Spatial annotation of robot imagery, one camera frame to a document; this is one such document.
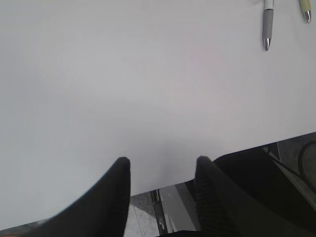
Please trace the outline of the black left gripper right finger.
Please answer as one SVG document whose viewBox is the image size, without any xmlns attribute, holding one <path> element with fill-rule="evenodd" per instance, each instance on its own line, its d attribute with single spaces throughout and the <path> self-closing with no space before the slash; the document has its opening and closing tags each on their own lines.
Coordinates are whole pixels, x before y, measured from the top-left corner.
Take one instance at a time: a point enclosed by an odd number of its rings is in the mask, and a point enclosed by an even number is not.
<svg viewBox="0 0 316 237">
<path fill-rule="evenodd" d="M 244 192 L 208 157 L 197 158 L 197 215 L 206 237 L 314 237 Z"/>
</svg>

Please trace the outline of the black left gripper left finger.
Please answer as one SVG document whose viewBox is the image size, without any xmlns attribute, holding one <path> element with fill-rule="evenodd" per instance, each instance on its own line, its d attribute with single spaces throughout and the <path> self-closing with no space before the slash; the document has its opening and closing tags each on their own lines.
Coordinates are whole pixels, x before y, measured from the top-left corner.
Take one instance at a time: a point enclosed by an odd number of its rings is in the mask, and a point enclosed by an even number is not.
<svg viewBox="0 0 316 237">
<path fill-rule="evenodd" d="M 130 161 L 118 158 L 82 197 L 27 237 L 122 237 L 130 204 Z"/>
</svg>

